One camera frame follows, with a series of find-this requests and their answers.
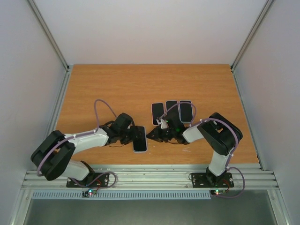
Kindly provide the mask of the black phone blue edge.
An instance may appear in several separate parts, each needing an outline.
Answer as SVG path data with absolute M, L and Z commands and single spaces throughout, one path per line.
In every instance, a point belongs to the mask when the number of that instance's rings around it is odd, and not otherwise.
M 180 101 L 180 121 L 182 123 L 190 123 L 193 118 L 193 107 L 189 100 Z

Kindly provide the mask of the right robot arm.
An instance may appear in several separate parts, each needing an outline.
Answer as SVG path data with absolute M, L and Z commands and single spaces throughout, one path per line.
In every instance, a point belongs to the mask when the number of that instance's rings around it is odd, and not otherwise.
M 226 173 L 229 161 L 243 134 L 239 128 L 218 112 L 206 119 L 185 126 L 174 113 L 158 118 L 158 126 L 146 137 L 156 142 L 169 142 L 175 139 L 178 144 L 187 145 L 205 139 L 213 149 L 213 156 L 205 176 L 210 186 L 219 185 Z

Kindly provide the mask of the black phone pink edge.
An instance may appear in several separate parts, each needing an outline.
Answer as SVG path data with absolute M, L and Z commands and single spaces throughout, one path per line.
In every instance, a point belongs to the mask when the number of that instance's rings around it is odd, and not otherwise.
M 168 100 L 165 102 L 165 107 L 166 107 L 166 111 L 169 111 L 169 113 L 179 113 L 178 111 L 178 105 L 177 105 L 178 101 L 177 100 Z

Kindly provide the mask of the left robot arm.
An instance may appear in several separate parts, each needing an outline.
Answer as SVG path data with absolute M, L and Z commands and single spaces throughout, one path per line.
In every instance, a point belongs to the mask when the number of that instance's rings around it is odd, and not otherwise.
M 48 181 L 59 176 L 78 180 L 84 187 L 94 182 L 94 174 L 84 162 L 72 161 L 74 154 L 95 147 L 105 147 L 120 142 L 133 143 L 134 150 L 147 148 L 145 128 L 135 125 L 131 116 L 121 113 L 115 120 L 99 125 L 91 131 L 77 134 L 63 134 L 52 131 L 32 153 L 30 159 L 37 167 L 37 175 Z

